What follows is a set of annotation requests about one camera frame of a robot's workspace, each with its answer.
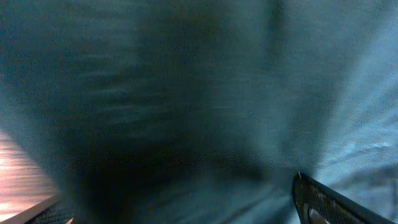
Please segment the black shorts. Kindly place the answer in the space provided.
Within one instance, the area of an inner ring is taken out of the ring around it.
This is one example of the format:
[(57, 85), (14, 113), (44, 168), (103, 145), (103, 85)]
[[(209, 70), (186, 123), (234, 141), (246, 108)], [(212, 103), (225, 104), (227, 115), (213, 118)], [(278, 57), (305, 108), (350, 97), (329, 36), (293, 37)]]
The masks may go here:
[(1, 128), (87, 223), (397, 219), (396, 1), (2, 1)]

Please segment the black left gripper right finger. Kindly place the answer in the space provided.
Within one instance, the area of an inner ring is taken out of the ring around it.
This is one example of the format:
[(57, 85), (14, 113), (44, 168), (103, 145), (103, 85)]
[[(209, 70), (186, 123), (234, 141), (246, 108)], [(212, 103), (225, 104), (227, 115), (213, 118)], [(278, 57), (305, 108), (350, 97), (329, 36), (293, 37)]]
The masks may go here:
[(293, 179), (292, 198), (301, 223), (314, 223), (318, 215), (330, 224), (394, 224), (301, 172)]

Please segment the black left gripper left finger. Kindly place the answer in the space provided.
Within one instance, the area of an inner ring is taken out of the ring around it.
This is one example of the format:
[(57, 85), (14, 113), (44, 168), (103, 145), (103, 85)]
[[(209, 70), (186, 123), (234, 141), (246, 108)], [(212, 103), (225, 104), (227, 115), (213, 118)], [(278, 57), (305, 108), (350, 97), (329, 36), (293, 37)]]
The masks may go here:
[(73, 218), (71, 206), (61, 196), (53, 195), (1, 224), (66, 224)]

